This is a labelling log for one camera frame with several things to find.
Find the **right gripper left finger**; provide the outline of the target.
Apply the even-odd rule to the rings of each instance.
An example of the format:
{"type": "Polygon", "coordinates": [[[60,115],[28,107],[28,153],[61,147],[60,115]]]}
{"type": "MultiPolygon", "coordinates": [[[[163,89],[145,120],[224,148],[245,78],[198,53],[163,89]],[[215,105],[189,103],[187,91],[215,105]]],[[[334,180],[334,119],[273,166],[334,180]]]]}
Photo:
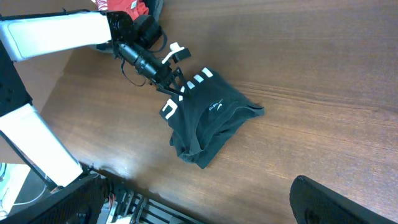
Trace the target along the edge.
{"type": "Polygon", "coordinates": [[[3,220],[1,224],[96,224],[109,195],[109,181],[90,174],[3,220]]]}

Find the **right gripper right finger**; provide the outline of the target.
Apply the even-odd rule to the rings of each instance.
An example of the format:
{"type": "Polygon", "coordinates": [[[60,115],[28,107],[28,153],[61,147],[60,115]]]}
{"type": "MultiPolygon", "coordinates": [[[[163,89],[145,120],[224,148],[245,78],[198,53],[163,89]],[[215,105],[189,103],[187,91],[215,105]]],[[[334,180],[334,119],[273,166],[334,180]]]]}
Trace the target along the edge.
{"type": "Polygon", "coordinates": [[[304,175],[294,179],[289,202],[299,224],[395,224],[304,175]]]}

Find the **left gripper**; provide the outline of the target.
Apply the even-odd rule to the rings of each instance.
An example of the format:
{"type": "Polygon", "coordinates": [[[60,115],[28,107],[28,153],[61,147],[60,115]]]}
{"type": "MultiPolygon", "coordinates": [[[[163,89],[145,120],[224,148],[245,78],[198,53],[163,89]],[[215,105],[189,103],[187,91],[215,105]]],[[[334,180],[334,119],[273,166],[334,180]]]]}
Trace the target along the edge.
{"type": "Polygon", "coordinates": [[[121,71],[127,80],[135,86],[143,86],[148,79],[156,86],[156,90],[170,96],[186,96],[187,93],[181,91],[184,86],[184,76],[180,67],[172,71],[169,64],[162,64],[153,53],[134,44],[119,44],[118,57],[122,59],[121,71]],[[124,64],[129,63],[136,69],[136,73],[144,77],[143,84],[136,84],[131,81],[124,72],[124,64]]]}

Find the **dark green t-shirt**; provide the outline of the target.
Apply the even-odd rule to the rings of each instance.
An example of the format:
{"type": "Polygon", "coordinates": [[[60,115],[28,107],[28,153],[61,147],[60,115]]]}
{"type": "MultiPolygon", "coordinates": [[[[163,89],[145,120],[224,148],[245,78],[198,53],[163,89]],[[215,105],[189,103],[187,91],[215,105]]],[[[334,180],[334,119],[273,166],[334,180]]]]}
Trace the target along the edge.
{"type": "Polygon", "coordinates": [[[159,111],[173,129],[170,145],[184,162],[204,169],[249,119],[263,116],[263,106],[253,103],[222,76],[203,68],[159,111]]]}

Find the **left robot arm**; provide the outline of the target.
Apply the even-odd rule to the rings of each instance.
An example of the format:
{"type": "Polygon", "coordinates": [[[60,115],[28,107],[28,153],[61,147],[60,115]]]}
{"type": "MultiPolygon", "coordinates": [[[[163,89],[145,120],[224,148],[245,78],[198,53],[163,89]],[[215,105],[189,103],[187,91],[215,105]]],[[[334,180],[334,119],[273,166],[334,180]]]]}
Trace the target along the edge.
{"type": "Polygon", "coordinates": [[[1,19],[1,133],[48,187],[65,187],[83,170],[35,109],[19,72],[55,82],[73,49],[97,46],[131,64],[159,92],[184,96],[185,90],[177,88],[183,75],[170,67],[170,60],[182,60],[189,51],[172,43],[166,58],[156,58],[151,47],[164,38],[154,17],[132,19],[123,11],[76,10],[1,19]]]}

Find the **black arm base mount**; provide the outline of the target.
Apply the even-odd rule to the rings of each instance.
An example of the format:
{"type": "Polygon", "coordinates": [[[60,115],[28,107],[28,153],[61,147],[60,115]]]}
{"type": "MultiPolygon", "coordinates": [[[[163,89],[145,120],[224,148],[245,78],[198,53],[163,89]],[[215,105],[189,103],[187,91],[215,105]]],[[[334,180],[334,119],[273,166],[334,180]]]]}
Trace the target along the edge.
{"type": "Polygon", "coordinates": [[[200,224],[201,221],[145,196],[121,182],[111,184],[98,223],[200,224]]]}

